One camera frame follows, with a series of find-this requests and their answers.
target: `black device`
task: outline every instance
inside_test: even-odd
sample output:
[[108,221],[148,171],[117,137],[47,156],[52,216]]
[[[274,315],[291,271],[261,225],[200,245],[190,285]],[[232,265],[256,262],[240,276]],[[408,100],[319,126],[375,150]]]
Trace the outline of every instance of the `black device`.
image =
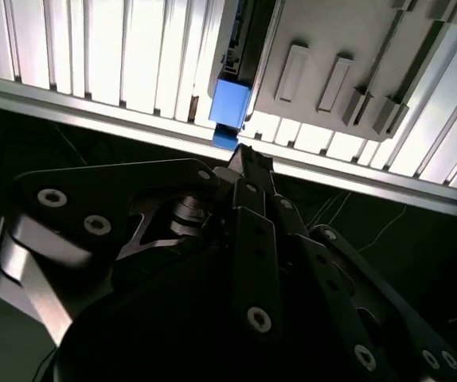
[[46,380],[457,381],[457,353],[334,229],[308,232],[272,160],[26,173],[0,296],[43,322]]

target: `wire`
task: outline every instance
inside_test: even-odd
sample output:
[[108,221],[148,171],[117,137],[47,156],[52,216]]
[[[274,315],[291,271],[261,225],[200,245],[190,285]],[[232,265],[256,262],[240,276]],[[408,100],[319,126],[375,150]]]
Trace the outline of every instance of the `wire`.
[[64,135],[64,133],[62,132],[62,130],[57,126],[56,123],[54,123],[53,121],[49,121],[50,124],[55,128],[55,130],[57,130],[57,132],[61,135],[61,137],[68,143],[68,145],[72,148],[72,150],[76,153],[76,155],[78,155],[78,158],[80,158],[80,160],[82,161],[82,163],[84,163],[84,165],[88,166],[88,163],[87,161],[85,160],[85,158],[82,156],[82,154],[80,154],[80,152],[76,149],[75,145],[73,145],[71,143],[71,141],[68,139],[68,137],[66,137]]
[[39,372],[41,371],[41,368],[43,367],[43,364],[45,364],[46,360],[49,359],[49,357],[55,352],[57,348],[53,348],[52,351],[48,354],[46,354],[46,357],[42,359],[42,361],[39,363],[37,366],[36,372],[34,373],[34,377],[32,378],[32,382],[36,382],[37,376],[39,375]]
[[344,194],[344,192],[341,192],[341,193],[339,193],[336,197],[334,197],[334,199],[331,201],[330,205],[327,206],[327,208],[324,210],[324,212],[321,213],[321,214],[319,215],[319,217],[317,218],[317,220],[314,222],[314,224],[313,224],[314,226],[317,225],[317,223],[321,220],[322,216],[323,216],[326,212],[328,212],[328,210],[331,208],[331,206],[334,204],[334,202],[337,201],[337,199],[338,199],[341,195],[343,195],[343,194]]
[[320,209],[318,209],[318,211],[315,213],[315,215],[308,220],[308,222],[305,224],[305,227],[308,228],[310,227],[310,225],[314,222],[314,220],[317,218],[317,216],[319,215],[319,213],[321,213],[324,209],[324,207],[326,207],[326,205],[333,200],[333,197],[330,197],[327,201],[324,202],[324,204],[321,206]]
[[377,233],[377,236],[375,236],[375,239],[373,240],[372,243],[367,244],[367,245],[365,245],[365,246],[362,247],[362,248],[359,248],[359,249],[357,250],[357,253],[360,253],[360,252],[364,251],[365,249],[368,249],[368,248],[372,247],[372,246],[379,240],[379,238],[382,236],[382,234],[385,233],[386,229],[388,229],[389,227],[391,227],[391,225],[392,225],[393,223],[395,223],[397,220],[399,220],[399,219],[405,214],[405,210],[406,210],[406,209],[407,209],[407,205],[404,206],[404,208],[402,209],[402,212],[401,212],[401,213],[399,213],[397,216],[395,216],[389,223],[387,223],[387,224],[385,225],[384,228],[381,229],[381,231],[380,231],[379,233]]
[[350,197],[350,194],[352,192],[348,193],[346,198],[343,200],[342,204],[340,205],[340,207],[338,207],[338,210],[337,212],[334,213],[333,217],[331,218],[331,220],[329,221],[329,223],[327,225],[331,225],[331,223],[333,223],[333,220],[338,216],[338,214],[340,213],[340,211],[342,210],[343,206],[346,204],[347,202],[347,199],[349,199]]

